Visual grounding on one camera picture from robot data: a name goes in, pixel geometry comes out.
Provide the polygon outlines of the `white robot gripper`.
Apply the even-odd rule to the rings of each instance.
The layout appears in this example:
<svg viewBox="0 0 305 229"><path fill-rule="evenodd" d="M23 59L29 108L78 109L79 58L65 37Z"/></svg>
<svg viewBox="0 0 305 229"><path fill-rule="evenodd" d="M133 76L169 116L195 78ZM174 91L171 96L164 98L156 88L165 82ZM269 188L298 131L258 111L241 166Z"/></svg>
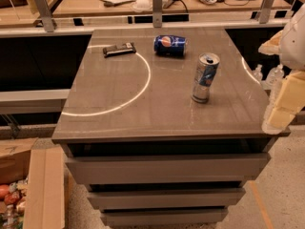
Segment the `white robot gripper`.
<svg viewBox="0 0 305 229"><path fill-rule="evenodd" d="M280 62L292 71L275 82L266 108L262 130L269 135L284 131L305 107L305 4L285 25L259 48L266 55L279 54Z"/></svg>

